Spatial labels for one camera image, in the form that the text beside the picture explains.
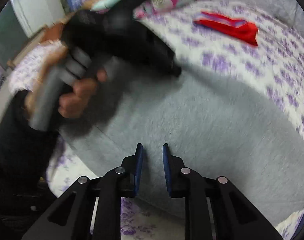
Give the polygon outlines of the person left hand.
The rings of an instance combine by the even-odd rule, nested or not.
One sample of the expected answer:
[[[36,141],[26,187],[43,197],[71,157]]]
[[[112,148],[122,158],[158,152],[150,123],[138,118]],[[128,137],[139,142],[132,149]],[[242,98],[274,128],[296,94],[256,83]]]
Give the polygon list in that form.
[[[28,116],[31,116],[34,113],[39,90],[42,87],[47,74],[53,66],[67,56],[67,51],[67,47],[62,45],[45,58],[33,90],[25,97],[24,106]],[[100,68],[96,73],[96,77],[75,81],[72,85],[73,91],[63,94],[59,98],[58,112],[60,115],[70,119],[79,118],[89,104],[91,97],[96,93],[98,83],[105,82],[107,79],[108,75],[106,70]]]

